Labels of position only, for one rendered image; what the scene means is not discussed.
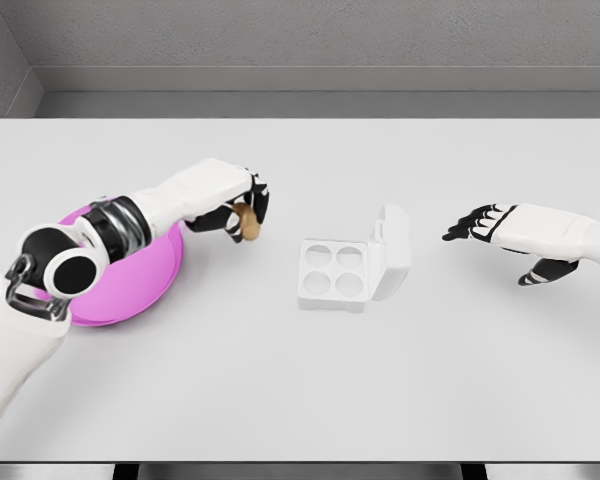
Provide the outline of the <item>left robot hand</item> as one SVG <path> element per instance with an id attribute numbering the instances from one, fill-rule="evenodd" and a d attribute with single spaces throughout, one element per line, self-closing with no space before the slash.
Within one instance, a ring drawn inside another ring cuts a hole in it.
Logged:
<path id="1" fill-rule="evenodd" d="M 264 223 L 270 199 L 268 184 L 244 167 L 216 159 L 206 159 L 192 168 L 193 207 L 184 223 L 196 233 L 224 230 L 235 243 L 244 239 L 239 217 L 233 212 L 235 203 L 246 203 Z"/>

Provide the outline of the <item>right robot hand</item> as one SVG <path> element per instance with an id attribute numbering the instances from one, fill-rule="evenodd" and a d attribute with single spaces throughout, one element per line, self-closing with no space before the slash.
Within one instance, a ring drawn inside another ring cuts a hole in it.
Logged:
<path id="1" fill-rule="evenodd" d="M 489 204 L 448 228 L 444 241 L 474 239 L 539 261 L 518 279 L 520 286 L 559 280 L 583 259 L 600 265 L 600 222 L 584 215 L 528 203 Z"/>

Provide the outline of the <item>brown egg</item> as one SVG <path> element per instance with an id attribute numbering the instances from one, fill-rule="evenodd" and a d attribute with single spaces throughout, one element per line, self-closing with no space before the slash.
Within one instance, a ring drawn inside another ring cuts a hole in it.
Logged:
<path id="1" fill-rule="evenodd" d="M 261 232 L 261 225 L 257 220 L 255 210 L 246 203 L 235 203 L 232 210 L 239 217 L 240 233 L 244 240 L 254 241 Z"/>

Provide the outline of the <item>white egg box with lid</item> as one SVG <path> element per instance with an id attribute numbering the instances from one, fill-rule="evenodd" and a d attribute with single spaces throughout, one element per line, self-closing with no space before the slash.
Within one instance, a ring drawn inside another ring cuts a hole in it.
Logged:
<path id="1" fill-rule="evenodd" d="M 360 313 L 368 302 L 393 296 L 411 266 L 408 214 L 395 204 L 385 204 L 365 242 L 330 239 L 301 242 L 298 307 Z"/>

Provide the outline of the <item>pink bowl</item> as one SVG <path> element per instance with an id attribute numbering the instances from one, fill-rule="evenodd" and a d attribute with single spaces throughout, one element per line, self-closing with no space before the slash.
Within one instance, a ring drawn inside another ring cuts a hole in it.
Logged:
<path id="1" fill-rule="evenodd" d="M 72 323 L 100 327 L 129 320 L 156 303 L 172 285 L 183 259 L 180 226 L 104 270 L 86 294 L 70 303 Z"/>

